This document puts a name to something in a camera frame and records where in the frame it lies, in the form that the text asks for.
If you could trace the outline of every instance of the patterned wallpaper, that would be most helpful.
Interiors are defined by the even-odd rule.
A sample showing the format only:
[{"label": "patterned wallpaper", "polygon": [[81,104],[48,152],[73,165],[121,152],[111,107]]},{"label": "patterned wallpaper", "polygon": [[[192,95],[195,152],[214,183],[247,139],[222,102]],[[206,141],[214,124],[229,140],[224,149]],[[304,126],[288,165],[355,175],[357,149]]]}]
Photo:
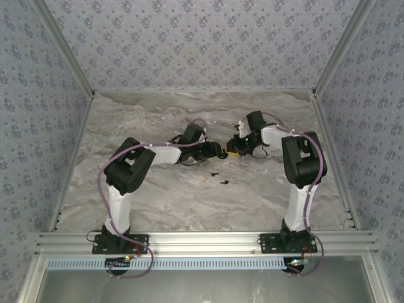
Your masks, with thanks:
[{"label": "patterned wallpaper", "polygon": [[96,90],[309,88],[357,0],[47,0]]},{"label": "patterned wallpaper", "polygon": [[362,227],[404,302],[404,3],[371,9],[321,100]]},{"label": "patterned wallpaper", "polygon": [[0,302],[47,230],[86,97],[28,0],[0,1]]}]

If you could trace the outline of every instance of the enclosure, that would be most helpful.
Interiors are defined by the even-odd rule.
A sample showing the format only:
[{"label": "enclosure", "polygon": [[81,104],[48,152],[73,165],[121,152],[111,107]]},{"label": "enclosure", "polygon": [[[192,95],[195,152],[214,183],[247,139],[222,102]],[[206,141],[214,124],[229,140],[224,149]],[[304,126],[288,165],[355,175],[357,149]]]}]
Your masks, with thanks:
[{"label": "enclosure", "polygon": [[[2,302],[404,302],[400,1],[0,5]],[[318,271],[288,275],[303,254],[264,253],[291,192],[269,144],[150,167],[129,223],[154,263],[134,255],[122,277],[152,270],[111,280],[105,260],[123,254],[92,242],[107,218],[103,164],[128,137],[165,143],[192,121],[225,146],[256,110],[319,137],[319,250],[303,273]]]}]

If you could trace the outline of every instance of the gray marble tabletop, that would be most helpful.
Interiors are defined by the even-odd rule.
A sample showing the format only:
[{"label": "gray marble tabletop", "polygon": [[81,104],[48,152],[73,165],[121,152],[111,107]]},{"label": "gray marble tabletop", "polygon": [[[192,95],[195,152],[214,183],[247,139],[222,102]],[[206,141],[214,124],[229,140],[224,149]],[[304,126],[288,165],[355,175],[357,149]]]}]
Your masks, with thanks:
[{"label": "gray marble tabletop", "polygon": [[[58,231],[87,231],[102,226],[106,211],[95,179],[98,169],[127,137],[164,142],[181,134],[195,118],[202,118],[208,124],[209,139],[224,145],[235,134],[234,125],[254,110],[274,113],[291,128],[319,132],[306,93],[96,95]],[[283,172],[281,151],[272,147],[267,151],[264,159],[229,156],[192,167],[153,166],[133,195],[131,230],[278,230],[288,207],[290,184]],[[212,172],[219,174],[212,177]],[[107,195],[104,182],[103,189]],[[314,197],[311,226],[343,229],[344,220],[343,205],[329,168]]]}]

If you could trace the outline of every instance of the purple cable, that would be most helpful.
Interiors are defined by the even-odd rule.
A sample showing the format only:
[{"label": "purple cable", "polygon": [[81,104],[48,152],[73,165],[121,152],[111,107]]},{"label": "purple cable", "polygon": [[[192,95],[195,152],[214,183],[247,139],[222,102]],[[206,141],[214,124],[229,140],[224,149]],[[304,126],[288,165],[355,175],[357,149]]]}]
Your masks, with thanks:
[{"label": "purple cable", "polygon": [[313,234],[307,224],[307,209],[309,207],[309,201],[310,201],[310,193],[311,193],[311,189],[313,188],[313,186],[315,186],[318,181],[321,179],[321,176],[323,174],[323,170],[324,170],[324,155],[320,149],[320,147],[318,146],[318,144],[312,139],[310,138],[308,135],[301,133],[300,131],[295,131],[293,130],[289,130],[289,129],[285,129],[282,128],[280,126],[276,127],[278,130],[283,131],[284,133],[290,133],[290,134],[297,134],[299,136],[302,136],[303,138],[307,139],[308,141],[310,141],[310,143],[314,146],[314,148],[316,149],[318,155],[319,155],[319,161],[320,161],[320,168],[319,168],[319,172],[317,177],[315,178],[315,180],[313,181],[313,183],[310,185],[308,193],[307,193],[307,197],[306,197],[306,202],[304,204],[304,209],[303,209],[303,222],[304,222],[304,227],[306,228],[307,232],[309,233],[309,235],[311,235],[312,237],[314,237],[320,244],[321,247],[321,258],[320,258],[320,262],[317,263],[315,265],[315,267],[308,271],[307,273],[300,273],[299,270],[296,270],[295,268],[291,267],[291,266],[287,266],[287,268],[289,268],[290,270],[293,270],[296,272],[296,274],[300,275],[300,276],[308,276],[311,275],[312,273],[315,273],[316,271],[318,271],[318,269],[320,268],[321,264],[324,261],[324,246],[323,243],[321,242],[320,238]]},{"label": "purple cable", "polygon": [[[261,113],[264,114],[264,115],[267,115],[267,116],[270,116],[270,117],[274,118],[275,120],[277,120],[280,123],[280,125],[284,125],[282,120],[279,119],[277,116],[275,116],[275,115],[273,115],[273,114],[271,114],[269,112],[261,112]],[[244,122],[246,119],[247,119],[247,116],[244,117],[243,120],[241,120],[241,122]]]},{"label": "purple cable", "polygon": [[104,173],[104,170],[105,170],[113,161],[115,161],[116,159],[118,159],[120,156],[122,156],[122,155],[124,155],[124,154],[126,154],[126,153],[128,153],[128,152],[130,152],[130,151],[132,151],[132,150],[135,150],[135,149],[137,149],[137,148],[149,147],[149,146],[191,147],[191,146],[197,145],[197,144],[199,144],[199,143],[201,143],[201,142],[204,142],[205,139],[206,139],[206,133],[205,133],[205,135],[204,135],[201,139],[199,139],[199,141],[194,142],[194,143],[190,143],[190,144],[173,144],[173,143],[142,143],[142,144],[138,144],[138,145],[129,147],[129,148],[127,148],[127,149],[121,151],[120,153],[114,155],[111,159],[109,159],[109,160],[100,168],[100,170],[98,171],[98,175],[97,175],[97,187],[98,187],[98,192],[99,192],[99,194],[100,194],[101,200],[102,200],[102,202],[104,202],[105,208],[107,209],[107,214],[108,214],[108,218],[110,219],[112,229],[113,229],[114,232],[115,232],[119,237],[121,237],[122,239],[124,239],[124,240],[126,240],[126,241],[128,241],[128,242],[130,242],[130,243],[134,243],[134,244],[136,244],[136,245],[139,245],[139,246],[144,247],[145,249],[147,249],[147,251],[150,253],[150,257],[151,257],[151,261],[150,261],[149,267],[147,267],[147,269],[146,269],[144,272],[140,273],[140,274],[131,275],[131,276],[115,276],[115,275],[112,274],[112,272],[111,272],[112,266],[110,266],[110,268],[109,268],[109,270],[108,270],[108,272],[109,272],[110,275],[112,275],[113,277],[118,278],[118,279],[131,279],[131,278],[140,278],[141,276],[145,276],[147,273],[149,273],[149,271],[151,270],[151,268],[152,268],[152,266],[153,266],[154,254],[153,254],[153,251],[150,249],[150,247],[148,247],[147,245],[144,245],[144,244],[143,244],[142,242],[140,242],[140,241],[136,241],[136,240],[130,239],[130,238],[128,238],[128,237],[125,237],[124,235],[122,235],[122,234],[117,230],[117,228],[116,228],[116,226],[115,226],[115,223],[114,223],[114,221],[112,220],[112,213],[111,213],[111,209],[110,209],[110,207],[109,207],[109,203],[108,203],[107,199],[105,198],[104,193],[102,192],[102,188],[101,188],[101,176],[102,176],[102,174]]}]

